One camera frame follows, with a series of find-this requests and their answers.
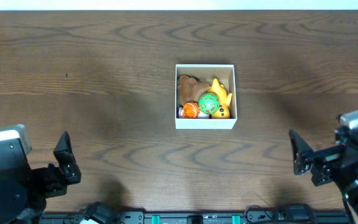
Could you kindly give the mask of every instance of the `white box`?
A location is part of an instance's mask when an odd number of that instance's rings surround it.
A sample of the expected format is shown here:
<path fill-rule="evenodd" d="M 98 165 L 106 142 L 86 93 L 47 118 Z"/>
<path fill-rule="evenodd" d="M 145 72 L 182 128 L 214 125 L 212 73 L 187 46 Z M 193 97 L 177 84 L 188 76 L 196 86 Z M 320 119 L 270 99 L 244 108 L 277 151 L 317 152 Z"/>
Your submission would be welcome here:
<path fill-rule="evenodd" d="M 186 119 L 178 117 L 177 86 L 180 75 L 196 77 L 202 82 L 212 84 L 217 78 L 223 84 L 228 93 L 233 93 L 230 102 L 229 119 Z M 234 65 L 176 65 L 175 75 L 175 126 L 176 129 L 232 129 L 237 121 L 237 102 L 236 102 L 236 79 L 234 78 Z"/>

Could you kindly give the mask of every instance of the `yellow plush toy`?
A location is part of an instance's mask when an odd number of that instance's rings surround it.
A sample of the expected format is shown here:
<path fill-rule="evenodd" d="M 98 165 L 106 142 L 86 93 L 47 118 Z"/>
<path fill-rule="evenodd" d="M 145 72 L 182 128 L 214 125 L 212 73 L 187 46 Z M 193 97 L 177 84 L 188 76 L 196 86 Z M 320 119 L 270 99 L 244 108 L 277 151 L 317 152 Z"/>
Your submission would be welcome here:
<path fill-rule="evenodd" d="M 212 118 L 230 118 L 229 105 L 231 102 L 232 93 L 227 94 L 223 85 L 220 85 L 218 79 L 214 79 L 211 87 L 207 93 L 214 93 L 219 98 L 221 104 L 217 112 L 212 114 Z"/>

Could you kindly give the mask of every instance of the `wooden table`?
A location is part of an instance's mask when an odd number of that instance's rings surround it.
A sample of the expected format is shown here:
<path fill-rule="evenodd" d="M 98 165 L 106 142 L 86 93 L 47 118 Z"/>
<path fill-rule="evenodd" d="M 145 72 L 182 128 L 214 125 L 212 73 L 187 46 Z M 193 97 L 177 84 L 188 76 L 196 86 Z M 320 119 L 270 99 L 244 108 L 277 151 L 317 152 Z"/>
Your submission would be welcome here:
<path fill-rule="evenodd" d="M 177 63 L 235 65 L 233 130 L 175 129 Z M 356 109 L 358 11 L 0 12 L 0 127 L 26 124 L 32 168 L 67 130 L 82 171 L 48 211 L 342 208 L 288 130 L 322 149 Z"/>

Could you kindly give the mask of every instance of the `white background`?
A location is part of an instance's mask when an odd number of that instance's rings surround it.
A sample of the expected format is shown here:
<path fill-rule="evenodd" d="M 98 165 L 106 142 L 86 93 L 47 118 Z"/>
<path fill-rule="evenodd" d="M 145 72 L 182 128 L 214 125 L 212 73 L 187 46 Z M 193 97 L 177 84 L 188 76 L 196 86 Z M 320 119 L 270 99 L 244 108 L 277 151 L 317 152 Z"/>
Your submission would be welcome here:
<path fill-rule="evenodd" d="M 0 0 L 0 10 L 358 9 L 358 0 Z"/>

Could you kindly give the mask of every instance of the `green patterned ball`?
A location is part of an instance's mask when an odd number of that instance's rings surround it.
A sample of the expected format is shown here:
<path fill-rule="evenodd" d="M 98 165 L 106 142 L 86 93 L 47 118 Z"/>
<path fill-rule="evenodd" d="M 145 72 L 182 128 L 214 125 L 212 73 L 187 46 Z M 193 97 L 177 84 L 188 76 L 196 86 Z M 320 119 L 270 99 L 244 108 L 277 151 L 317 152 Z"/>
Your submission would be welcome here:
<path fill-rule="evenodd" d="M 204 114 L 213 114 L 219 109 L 220 103 L 215 94 L 205 93 L 200 97 L 198 106 Z"/>

